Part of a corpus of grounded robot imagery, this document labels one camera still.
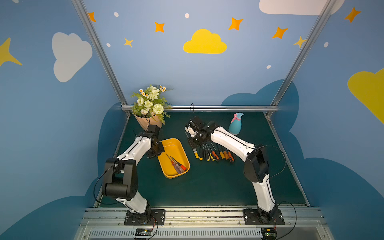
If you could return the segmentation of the yellow plastic storage box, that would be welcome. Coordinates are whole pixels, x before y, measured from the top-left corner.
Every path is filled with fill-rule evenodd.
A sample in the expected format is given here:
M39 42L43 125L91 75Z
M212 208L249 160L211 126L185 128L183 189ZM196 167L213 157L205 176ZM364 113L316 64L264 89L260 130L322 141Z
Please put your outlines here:
M163 174L168 179L174 179L190 170L190 162L181 142L172 138L161 141L164 152L158 156Z

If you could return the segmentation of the large black handle screwdriver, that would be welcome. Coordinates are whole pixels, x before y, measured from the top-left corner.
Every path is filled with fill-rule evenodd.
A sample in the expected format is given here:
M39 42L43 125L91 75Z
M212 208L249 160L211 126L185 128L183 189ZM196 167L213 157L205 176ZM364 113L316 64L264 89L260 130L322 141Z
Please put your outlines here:
M207 149L205 144L203 144L203 147L204 147L205 158L209 162L210 161L210 156L209 156L208 149Z

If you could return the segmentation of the small yellow handle screwdriver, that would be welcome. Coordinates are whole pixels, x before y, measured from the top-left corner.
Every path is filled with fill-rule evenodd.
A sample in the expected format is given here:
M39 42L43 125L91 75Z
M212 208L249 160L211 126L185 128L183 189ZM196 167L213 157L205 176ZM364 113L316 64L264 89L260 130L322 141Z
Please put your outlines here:
M199 159L200 157L199 157L199 154L198 154L198 152L197 152L197 150L195 149L195 148L193 148L193 152L194 152L194 154L195 154L195 157L197 158L197 159Z

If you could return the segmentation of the black ribbed handle screwdriver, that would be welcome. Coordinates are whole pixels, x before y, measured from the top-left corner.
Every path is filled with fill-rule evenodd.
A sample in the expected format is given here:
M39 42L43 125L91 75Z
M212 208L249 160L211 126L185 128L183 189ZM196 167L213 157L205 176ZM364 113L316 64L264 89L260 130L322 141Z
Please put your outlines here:
M199 159L200 161L202 161L204 159L204 150L203 150L203 146L200 146L199 147Z

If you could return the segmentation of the black yellow handle screwdriver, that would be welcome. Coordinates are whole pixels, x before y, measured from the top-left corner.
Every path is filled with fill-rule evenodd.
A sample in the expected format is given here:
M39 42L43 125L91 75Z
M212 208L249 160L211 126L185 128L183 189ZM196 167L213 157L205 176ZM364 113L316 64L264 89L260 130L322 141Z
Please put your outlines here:
M209 145L207 144L207 149L208 149L208 152L209 152L209 155L210 155L210 158L212 161L215 161L215 158L213 157L213 154L212 154L212 150L210 149Z

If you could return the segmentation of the clear handle tester screwdriver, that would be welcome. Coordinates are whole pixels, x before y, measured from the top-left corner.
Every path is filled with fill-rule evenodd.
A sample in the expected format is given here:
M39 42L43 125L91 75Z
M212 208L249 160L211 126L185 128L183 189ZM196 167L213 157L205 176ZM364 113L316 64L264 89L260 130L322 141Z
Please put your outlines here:
M174 169L177 172L177 174L181 174L182 171L180 170L179 165L176 162L174 162L174 160L168 154L166 154L166 155L169 158L169 160L171 161L171 164L174 167Z

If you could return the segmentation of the orange black handle screwdriver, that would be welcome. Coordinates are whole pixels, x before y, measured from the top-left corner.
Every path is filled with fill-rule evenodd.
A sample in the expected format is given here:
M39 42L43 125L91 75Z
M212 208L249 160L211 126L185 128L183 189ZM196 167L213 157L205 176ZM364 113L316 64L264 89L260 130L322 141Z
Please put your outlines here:
M216 160L216 161L219 161L219 160L220 160L220 158L219 158L219 156L218 156L218 155L217 155L217 153L216 153L216 149L215 149L215 147L214 147L213 143L212 143L212 142L210 142L210 145L211 145L211 147L212 147L212 154L213 154L213 156L214 156L215 160Z

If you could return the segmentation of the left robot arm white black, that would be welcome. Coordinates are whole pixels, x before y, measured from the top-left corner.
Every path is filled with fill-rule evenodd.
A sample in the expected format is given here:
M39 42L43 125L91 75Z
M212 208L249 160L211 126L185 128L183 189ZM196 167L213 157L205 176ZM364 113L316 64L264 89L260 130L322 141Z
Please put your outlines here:
M145 222L151 219L151 207L138 191L137 165L143 156L150 159L165 151L163 144L158 142L159 132L157 125L149 125L126 151L117 158L106 161L102 194L127 207L129 218L138 218Z

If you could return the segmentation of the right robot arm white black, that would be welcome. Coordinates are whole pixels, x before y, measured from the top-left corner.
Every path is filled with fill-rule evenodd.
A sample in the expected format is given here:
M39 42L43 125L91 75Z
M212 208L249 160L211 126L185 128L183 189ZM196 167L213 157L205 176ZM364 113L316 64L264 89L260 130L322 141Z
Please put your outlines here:
M264 222L271 221L278 206L270 186L270 165L263 146L243 141L215 122L206 124L197 116L186 123L185 132L191 148L195 149L211 141L228 149L245 163L244 176L254 186L258 216Z

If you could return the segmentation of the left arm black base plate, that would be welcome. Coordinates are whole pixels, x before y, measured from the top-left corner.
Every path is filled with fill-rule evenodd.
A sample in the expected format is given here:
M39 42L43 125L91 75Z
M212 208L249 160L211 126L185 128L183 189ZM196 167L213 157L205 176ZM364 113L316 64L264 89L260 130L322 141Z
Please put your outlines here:
M127 211L124 225L139 226L139 225L155 225L163 226L165 223L166 210L154 209L146 210L143 214L135 214Z

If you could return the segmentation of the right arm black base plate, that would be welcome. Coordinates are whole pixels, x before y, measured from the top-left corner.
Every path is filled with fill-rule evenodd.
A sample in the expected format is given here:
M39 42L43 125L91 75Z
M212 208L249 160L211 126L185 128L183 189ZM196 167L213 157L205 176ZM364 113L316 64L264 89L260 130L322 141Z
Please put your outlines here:
M259 211L257 209L243 209L243 216L246 225L285 225L282 212L278 209L270 213Z

